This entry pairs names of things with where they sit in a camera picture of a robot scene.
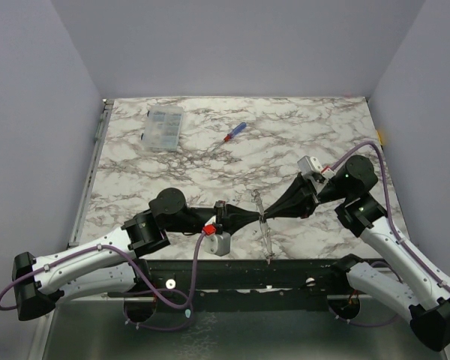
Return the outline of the aluminium side rail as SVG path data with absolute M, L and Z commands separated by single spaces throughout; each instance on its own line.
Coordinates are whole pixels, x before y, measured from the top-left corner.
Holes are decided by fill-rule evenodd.
M 85 185 L 80 197 L 79 208 L 73 222 L 70 238 L 67 242 L 68 248 L 76 247 L 80 243 L 80 237 L 83 231 L 83 224 L 86 219 L 89 201 L 92 195 L 92 188 L 95 182 L 95 177 L 98 169 L 98 164 L 101 157 L 101 152 L 104 146 L 107 128 L 110 123 L 110 116 L 113 111 L 114 99 L 103 100 L 103 111 L 100 114 L 97 130 L 94 136 L 94 148 L 91 156 L 91 161 L 88 167 L 88 172 L 85 177 Z

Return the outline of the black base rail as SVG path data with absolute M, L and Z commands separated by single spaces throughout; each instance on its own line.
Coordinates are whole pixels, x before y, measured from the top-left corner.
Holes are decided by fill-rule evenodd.
M 328 311 L 352 319 L 360 311 L 359 295 L 345 275 L 345 265 L 361 261 L 355 255 L 342 259 L 199 260 L 193 296 L 195 312 Z M 175 288 L 188 295 L 192 260 L 140 260 L 138 264 L 158 289 L 174 280 Z M 154 312 L 176 310 L 152 293 L 139 295 L 149 287 L 136 275 L 128 290 L 124 310 L 133 320 Z

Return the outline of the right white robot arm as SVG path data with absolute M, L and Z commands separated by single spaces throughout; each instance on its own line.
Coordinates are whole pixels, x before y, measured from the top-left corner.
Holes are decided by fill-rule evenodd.
M 371 161 L 353 155 L 334 170 L 305 156 L 298 166 L 299 174 L 264 217 L 307 218 L 317 206 L 339 200 L 335 212 L 341 225 L 371 246 L 402 280 L 357 259 L 329 275 L 331 288 L 367 293 L 406 320 L 427 348 L 444 350 L 450 344 L 450 277 L 397 231 L 389 211 L 373 198 L 370 191 L 378 178 Z

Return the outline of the clear plastic organizer box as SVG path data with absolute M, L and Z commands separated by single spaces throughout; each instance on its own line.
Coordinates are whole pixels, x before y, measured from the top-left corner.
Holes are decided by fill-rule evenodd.
M 147 112 L 140 142 L 147 151 L 174 152 L 185 111 L 180 106 L 152 106 Z

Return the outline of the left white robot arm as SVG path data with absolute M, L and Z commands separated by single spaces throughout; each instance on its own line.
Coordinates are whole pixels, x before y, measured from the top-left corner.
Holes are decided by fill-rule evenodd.
M 221 200 L 211 208 L 190 207 L 185 195 L 174 187 L 162 190 L 148 206 L 122 226 L 87 244 L 48 256 L 29 252 L 16 255 L 9 286 L 16 303 L 10 309 L 21 321 L 37 319 L 55 309 L 56 302 L 65 295 L 65 284 L 119 260 L 153 254 L 169 245 L 168 233 L 209 235 L 216 229 L 231 236 L 260 218 L 256 211 Z

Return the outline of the blue red screwdriver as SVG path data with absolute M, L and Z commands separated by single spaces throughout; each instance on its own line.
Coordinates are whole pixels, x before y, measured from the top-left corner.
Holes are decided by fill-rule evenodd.
M 234 139 L 238 134 L 240 134 L 245 128 L 247 124 L 245 122 L 241 122 L 239 125 L 234 127 L 215 147 L 214 149 L 219 148 L 224 143 L 228 143 L 230 140 Z

